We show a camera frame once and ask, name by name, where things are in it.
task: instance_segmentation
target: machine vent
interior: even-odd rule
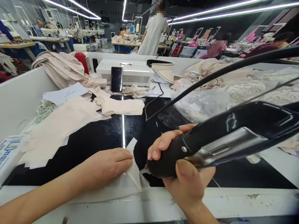
[[[148,83],[150,76],[135,76],[135,75],[124,75],[123,82],[130,82],[130,83]]]
[[[107,74],[107,73],[102,73],[102,78],[107,79],[108,82],[111,81],[111,74]]]

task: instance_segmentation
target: white dress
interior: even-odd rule
[[[146,25],[147,34],[138,50],[138,55],[155,56],[158,51],[161,33],[168,27],[167,18],[162,14],[151,17]]]

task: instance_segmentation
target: pink fabric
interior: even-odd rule
[[[198,44],[195,42],[195,40],[192,41],[191,44],[188,45],[188,47],[197,47]]]
[[[206,58],[215,58],[219,55],[220,52],[224,51],[227,48],[223,40],[217,40],[211,46],[208,47],[208,53],[201,56],[201,59]]]
[[[184,31],[182,30],[181,33],[178,35],[177,40],[183,35]]]
[[[255,38],[255,32],[257,31],[258,28],[256,28],[251,34],[248,35],[248,37],[245,38],[245,40],[254,40]]]

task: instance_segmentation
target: sewing machine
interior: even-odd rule
[[[193,38],[186,37],[185,41],[186,41],[186,42],[188,42],[188,43],[192,43],[192,41],[193,41]]]
[[[41,28],[42,33],[45,36],[52,36],[53,38],[60,38],[59,36],[59,30],[54,30],[54,29],[46,29],[46,28]]]
[[[87,29],[82,30],[82,35],[83,36],[89,36],[89,32]]]
[[[98,30],[91,30],[92,35],[99,36],[100,32]]]
[[[104,35],[105,34],[105,29],[104,29],[104,25],[99,24],[99,26],[101,26],[100,30],[100,35]]]
[[[89,36],[92,36],[92,35],[93,35],[93,32],[94,32],[93,30],[88,30],[88,35],[89,35]]]
[[[135,43],[138,40],[137,34],[124,34],[124,40],[129,40],[131,43]]]
[[[1,20],[3,22],[3,24],[6,26],[6,28],[8,29],[9,33],[13,36],[13,37],[19,37],[20,35],[16,32],[16,30],[13,28],[13,26],[11,25],[10,22],[5,21],[5,20]]]
[[[159,43],[164,43],[164,41],[167,39],[167,36],[161,36]]]
[[[250,51],[252,48],[254,48],[253,43],[244,44],[244,43],[236,43],[235,46],[237,46],[237,51]]]
[[[198,45],[205,45],[206,39],[197,39],[196,42],[198,43]]]
[[[9,43],[9,42],[10,40],[8,39],[8,37],[2,32],[0,32],[0,43]]]
[[[90,35],[97,35],[97,31],[96,30],[89,30]]]
[[[82,38],[82,30],[81,29],[66,29],[66,32],[69,34],[69,37],[73,37],[75,39]]]

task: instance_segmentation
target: hand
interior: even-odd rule
[[[149,160],[159,160],[161,151],[167,150],[170,142],[182,134],[191,130],[195,124],[180,126],[180,130],[166,132],[159,137],[148,150]],[[176,163],[176,174],[178,178],[164,178],[165,187],[186,213],[197,213],[202,206],[204,190],[215,174],[215,167],[197,170],[193,164],[187,160],[178,160]]]
[[[80,182],[82,193],[111,184],[133,164],[132,154],[123,148],[99,151],[70,172]]]

